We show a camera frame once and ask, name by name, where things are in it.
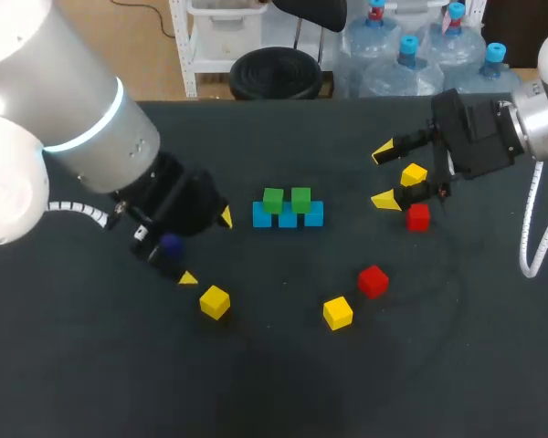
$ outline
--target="black tablecloth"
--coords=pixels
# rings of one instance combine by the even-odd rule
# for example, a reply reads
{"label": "black tablecloth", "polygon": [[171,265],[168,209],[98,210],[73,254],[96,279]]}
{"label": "black tablecloth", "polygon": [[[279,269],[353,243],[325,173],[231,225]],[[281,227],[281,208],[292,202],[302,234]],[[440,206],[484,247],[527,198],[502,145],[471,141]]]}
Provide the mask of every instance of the black tablecloth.
{"label": "black tablecloth", "polygon": [[[235,228],[187,241],[198,287],[136,261],[130,220],[46,214],[0,247],[0,437],[548,437],[548,256],[534,280],[518,265],[531,159],[456,184],[410,234],[369,197],[429,150],[370,154],[422,128],[428,99],[142,106],[163,148],[213,173]],[[111,208],[48,167],[53,200]],[[311,187],[324,228],[253,229],[270,186]],[[532,246],[548,164],[541,189]],[[370,301],[355,283],[375,264],[391,283]],[[198,308],[211,285],[232,301],[218,322]],[[331,332],[322,303],[341,295],[354,321]]]}

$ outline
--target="water bottle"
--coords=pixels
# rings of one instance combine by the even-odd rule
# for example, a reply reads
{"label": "water bottle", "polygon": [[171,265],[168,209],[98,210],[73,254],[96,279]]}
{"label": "water bottle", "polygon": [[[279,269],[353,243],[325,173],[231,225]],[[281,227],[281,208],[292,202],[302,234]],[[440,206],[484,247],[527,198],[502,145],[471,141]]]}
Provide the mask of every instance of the water bottle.
{"label": "water bottle", "polygon": [[511,93],[522,81],[508,66],[503,64],[506,48],[503,44],[487,46],[485,62],[479,70],[471,70],[453,81],[459,93]]}
{"label": "water bottle", "polygon": [[356,18],[340,40],[333,68],[337,98],[358,98],[367,68],[397,52],[399,27],[384,18],[385,0],[369,0],[368,17]]}
{"label": "water bottle", "polygon": [[405,35],[396,61],[369,67],[361,94],[369,96],[430,96],[443,90],[445,75],[438,65],[416,56],[418,38]]}
{"label": "water bottle", "polygon": [[442,24],[433,24],[428,32],[428,58],[445,74],[447,88],[455,77],[469,68],[478,68],[485,56],[485,40],[479,32],[463,26],[465,5],[448,5],[450,25],[443,34]]}

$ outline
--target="wooden floor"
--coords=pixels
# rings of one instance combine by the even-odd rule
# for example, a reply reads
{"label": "wooden floor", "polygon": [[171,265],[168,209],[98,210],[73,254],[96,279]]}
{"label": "wooden floor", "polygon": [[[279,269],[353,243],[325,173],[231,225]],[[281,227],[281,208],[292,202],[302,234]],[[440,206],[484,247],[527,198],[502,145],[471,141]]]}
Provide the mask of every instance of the wooden floor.
{"label": "wooden floor", "polygon": [[[164,28],[173,34],[168,0],[118,0],[145,3],[163,15]],[[56,0],[87,43],[121,77],[137,100],[184,100],[183,79],[173,39],[161,32],[158,15],[143,7],[118,6],[110,0]],[[537,77],[524,70],[524,79]],[[227,75],[199,75],[201,99],[231,99]]]}

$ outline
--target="red cube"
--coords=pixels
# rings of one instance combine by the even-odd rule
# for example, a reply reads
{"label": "red cube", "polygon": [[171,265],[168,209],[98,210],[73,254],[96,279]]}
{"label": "red cube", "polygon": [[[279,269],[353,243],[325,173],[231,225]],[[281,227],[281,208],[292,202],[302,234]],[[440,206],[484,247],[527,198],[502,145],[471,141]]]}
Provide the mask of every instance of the red cube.
{"label": "red cube", "polygon": [[382,296],[390,284],[390,279],[377,266],[368,267],[357,279],[357,287],[368,298],[374,299]]}
{"label": "red cube", "polygon": [[430,210],[425,203],[414,203],[406,213],[406,228],[412,232],[425,232],[430,224]]}

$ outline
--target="green cube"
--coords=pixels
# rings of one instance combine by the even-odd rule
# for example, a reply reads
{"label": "green cube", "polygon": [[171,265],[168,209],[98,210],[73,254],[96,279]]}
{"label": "green cube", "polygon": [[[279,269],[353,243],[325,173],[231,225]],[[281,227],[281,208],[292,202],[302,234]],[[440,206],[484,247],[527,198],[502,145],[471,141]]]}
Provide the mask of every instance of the green cube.
{"label": "green cube", "polygon": [[306,214],[311,212],[311,189],[294,187],[292,189],[292,212]]}
{"label": "green cube", "polygon": [[283,199],[282,189],[264,189],[264,211],[270,214],[281,214]]}

